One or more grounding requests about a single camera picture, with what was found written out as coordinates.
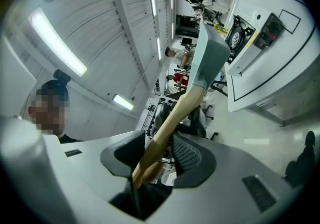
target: shoe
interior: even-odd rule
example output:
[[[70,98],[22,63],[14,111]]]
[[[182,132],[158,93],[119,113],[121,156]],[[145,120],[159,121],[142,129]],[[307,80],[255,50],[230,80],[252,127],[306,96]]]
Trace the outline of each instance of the shoe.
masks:
[[[316,143],[316,137],[315,137],[315,133],[313,131],[308,132],[308,134],[306,135],[305,138],[305,147],[306,148],[313,148],[315,146]]]

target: red shirt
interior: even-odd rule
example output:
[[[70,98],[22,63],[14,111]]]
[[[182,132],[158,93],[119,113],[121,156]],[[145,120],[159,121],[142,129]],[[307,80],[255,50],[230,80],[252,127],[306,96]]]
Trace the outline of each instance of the red shirt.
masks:
[[[188,76],[184,76],[181,73],[175,73],[173,75],[173,78],[174,78],[173,80],[174,80],[174,82],[178,83],[178,82],[180,82],[181,78],[183,78],[183,77],[186,77],[187,79],[182,79],[181,85],[188,86],[189,77]]]

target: white glossy floor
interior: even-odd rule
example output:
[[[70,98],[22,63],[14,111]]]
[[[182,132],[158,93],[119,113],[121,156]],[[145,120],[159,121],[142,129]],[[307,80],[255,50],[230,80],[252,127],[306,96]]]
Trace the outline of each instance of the white glossy floor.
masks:
[[[207,138],[214,132],[216,141],[240,148],[283,176],[287,164],[302,153],[308,131],[316,135],[315,155],[320,151],[320,75],[313,77],[295,94],[277,101],[269,111],[287,120],[285,127],[245,110],[230,113],[228,99],[215,92],[202,107],[213,105],[206,119]]]

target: desk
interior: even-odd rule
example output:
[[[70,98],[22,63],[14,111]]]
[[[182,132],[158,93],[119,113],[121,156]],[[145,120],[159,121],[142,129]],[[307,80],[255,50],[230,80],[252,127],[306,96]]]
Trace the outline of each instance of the desk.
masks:
[[[240,1],[263,7],[280,16],[281,20],[283,10],[300,19],[293,31],[286,29],[281,37],[270,48],[263,50],[242,73],[237,76],[226,73],[230,112],[245,109],[283,126],[282,119],[261,106],[273,101],[280,92],[283,94],[319,56],[318,28],[303,0],[233,0],[232,11],[226,22],[227,28],[232,25],[233,13]]]

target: person in red shirt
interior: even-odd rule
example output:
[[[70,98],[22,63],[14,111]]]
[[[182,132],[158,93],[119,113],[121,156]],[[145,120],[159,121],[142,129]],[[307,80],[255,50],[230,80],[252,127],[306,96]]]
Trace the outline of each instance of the person in red shirt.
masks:
[[[185,87],[188,86],[188,82],[189,82],[188,74],[183,75],[181,73],[176,72],[174,75],[168,75],[166,78],[167,78],[167,81],[173,80],[174,82],[176,82],[179,88],[181,88],[181,85],[184,85]]]

